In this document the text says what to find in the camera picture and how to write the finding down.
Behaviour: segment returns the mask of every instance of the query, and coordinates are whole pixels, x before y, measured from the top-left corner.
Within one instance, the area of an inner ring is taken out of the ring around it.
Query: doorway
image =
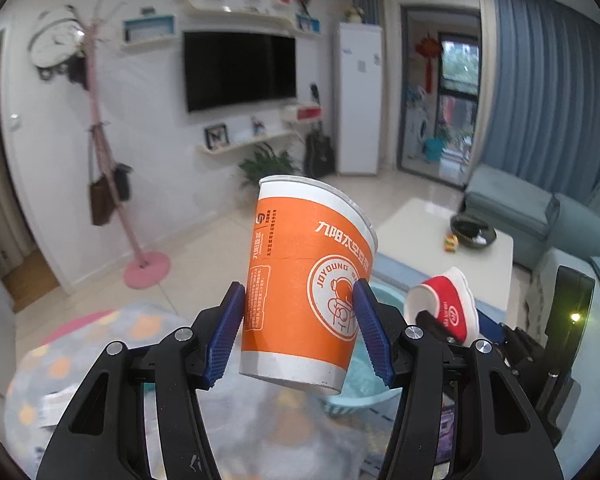
[[[402,82],[397,166],[462,188],[474,138],[480,81],[480,15],[402,8]],[[423,56],[425,41],[434,52]]]
[[[0,32],[0,51],[3,33]],[[14,191],[0,127],[0,278],[19,312],[59,286],[38,249]]]

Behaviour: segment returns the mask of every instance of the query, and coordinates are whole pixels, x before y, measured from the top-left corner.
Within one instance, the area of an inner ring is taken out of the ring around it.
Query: black picture frame
[[[224,148],[229,145],[229,135],[227,134],[226,124],[214,124],[205,128],[205,143],[210,151]]]

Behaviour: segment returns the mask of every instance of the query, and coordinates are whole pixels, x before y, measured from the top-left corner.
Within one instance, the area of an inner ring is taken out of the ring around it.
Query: wooden floor
[[[21,311],[59,286],[44,256],[37,249],[19,267],[7,274],[2,282],[13,298],[14,312]]]

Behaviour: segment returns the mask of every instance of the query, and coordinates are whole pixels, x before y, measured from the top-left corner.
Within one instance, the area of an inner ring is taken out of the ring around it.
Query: coat rack
[[[76,19],[82,25],[85,32],[84,37],[84,55],[86,58],[86,79],[89,95],[89,105],[91,113],[91,135],[93,136],[93,145],[96,151],[96,160],[98,168],[104,174],[109,185],[111,197],[116,206],[122,228],[125,231],[129,244],[134,252],[134,260],[126,266],[124,272],[124,282],[129,288],[144,289],[157,285],[169,273],[171,261],[169,257],[157,251],[144,253],[138,244],[136,234],[131,227],[131,223],[126,214],[125,207],[120,201],[118,189],[113,177],[113,156],[107,137],[104,134],[102,125],[102,116],[100,114],[100,105],[98,102],[98,85],[96,81],[96,42],[98,41],[99,28],[108,21],[99,18],[99,10],[102,0],[98,0],[94,10],[93,19],[89,25],[80,20],[76,14]]]

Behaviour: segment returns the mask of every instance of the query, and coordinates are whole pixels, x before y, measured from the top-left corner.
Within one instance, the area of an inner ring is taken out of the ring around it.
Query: flat screen tv
[[[296,40],[250,32],[185,32],[189,112],[296,97]]]

